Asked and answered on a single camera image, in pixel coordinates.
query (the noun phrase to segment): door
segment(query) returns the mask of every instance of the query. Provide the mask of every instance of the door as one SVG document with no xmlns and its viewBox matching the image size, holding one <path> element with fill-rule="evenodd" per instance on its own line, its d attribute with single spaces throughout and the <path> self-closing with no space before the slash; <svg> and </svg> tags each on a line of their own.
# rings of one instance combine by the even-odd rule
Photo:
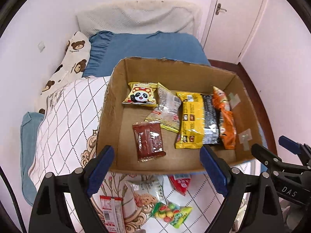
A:
<svg viewBox="0 0 311 233">
<path fill-rule="evenodd" d="M 208 59 L 237 63 L 263 0 L 217 0 L 204 52 Z"/>
</svg>

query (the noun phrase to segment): bear print pillow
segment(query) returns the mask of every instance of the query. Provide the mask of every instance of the bear print pillow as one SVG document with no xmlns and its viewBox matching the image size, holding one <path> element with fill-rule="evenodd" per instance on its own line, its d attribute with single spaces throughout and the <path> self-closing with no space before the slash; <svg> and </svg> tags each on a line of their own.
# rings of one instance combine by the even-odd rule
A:
<svg viewBox="0 0 311 233">
<path fill-rule="evenodd" d="M 45 114 L 46 98 L 56 90 L 82 77 L 90 59 L 91 44 L 82 32 L 76 32 L 66 46 L 66 55 L 39 96 L 35 111 Z"/>
</svg>

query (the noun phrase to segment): door frame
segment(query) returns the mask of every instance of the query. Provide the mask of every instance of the door frame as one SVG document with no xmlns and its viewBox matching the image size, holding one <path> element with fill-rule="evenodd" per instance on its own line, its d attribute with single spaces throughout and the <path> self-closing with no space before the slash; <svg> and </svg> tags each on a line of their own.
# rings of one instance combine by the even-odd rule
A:
<svg viewBox="0 0 311 233">
<path fill-rule="evenodd" d="M 247 41 L 245 42 L 245 45 L 243 47 L 243 49 L 241 50 L 241 53 L 240 55 L 238 56 L 237 58 L 237 61 L 235 62 L 235 64 L 238 64 L 242 57 L 244 56 L 245 52 L 247 51 L 254 35 L 255 35 L 255 32 L 259 26 L 259 23 L 261 21 L 261 18 L 262 18 L 262 15 L 263 15 L 263 12 L 265 11 L 266 9 L 266 6 L 267 6 L 267 2 L 268 0 L 262 0 L 262 3 L 261 3 L 261 6 L 260 6 L 260 9 L 259 9 L 259 12 L 258 12 L 258 15 L 257 15 L 257 18 L 255 20 L 255 23 L 252 27 L 252 30 L 247 38 Z M 215 15 L 215 10 L 216 10 L 216 6 L 217 6 L 217 0 L 211 0 L 211 5 L 210 5 L 210 9 L 209 9 L 209 12 L 208 12 L 208 15 L 207 15 L 207 20 L 206 20 L 206 24 L 205 24 L 205 28 L 204 28 L 204 32 L 203 32 L 203 36 L 202 36 L 202 40 L 201 40 L 201 45 L 204 49 L 205 47 L 205 44 L 206 44 L 206 41 L 207 41 L 207 37 L 208 37 L 208 33 L 210 31 L 210 28 L 211 28 L 211 24 L 212 24 L 212 21 L 213 21 L 213 17 Z"/>
</svg>

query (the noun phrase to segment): door handle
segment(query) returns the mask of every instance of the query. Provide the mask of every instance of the door handle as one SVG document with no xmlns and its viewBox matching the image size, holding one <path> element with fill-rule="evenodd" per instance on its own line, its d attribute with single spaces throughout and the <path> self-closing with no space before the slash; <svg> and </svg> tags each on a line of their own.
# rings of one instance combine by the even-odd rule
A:
<svg viewBox="0 0 311 233">
<path fill-rule="evenodd" d="M 216 15 L 218 15 L 219 14 L 219 11 L 224 11 L 224 12 L 227 12 L 227 10 L 226 9 L 222 9 L 221 8 L 221 3 L 219 3 L 219 4 L 217 4 L 217 8 L 216 8 Z"/>
</svg>

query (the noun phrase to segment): reddish brown floor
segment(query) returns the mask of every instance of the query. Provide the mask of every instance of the reddish brown floor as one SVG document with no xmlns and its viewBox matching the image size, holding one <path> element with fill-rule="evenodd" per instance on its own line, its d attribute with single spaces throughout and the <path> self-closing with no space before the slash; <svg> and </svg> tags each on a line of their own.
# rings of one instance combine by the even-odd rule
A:
<svg viewBox="0 0 311 233">
<path fill-rule="evenodd" d="M 210 60 L 210 63 L 212 66 L 222 68 L 225 70 L 229 70 L 231 72 L 235 72 L 240 77 L 240 79 L 243 81 L 244 86 L 249 95 L 249 98 L 251 99 L 254 105 L 254 108 L 255 108 L 255 111 L 258 117 L 258 121 L 263 129 L 263 133 L 265 134 L 268 148 L 270 151 L 272 151 L 274 154 L 277 155 L 276 144 L 275 144 L 272 128 L 271 128 L 270 121 L 266 113 L 265 107 L 263 106 L 263 103 L 260 99 L 260 96 L 254 84 L 252 83 L 250 77 L 248 76 L 247 72 L 245 71 L 241 63 L 239 63 L 238 65 L 235 65 L 232 63 L 227 63 L 227 62 L 222 62 L 222 61 L 217 61 L 217 60 Z"/>
</svg>

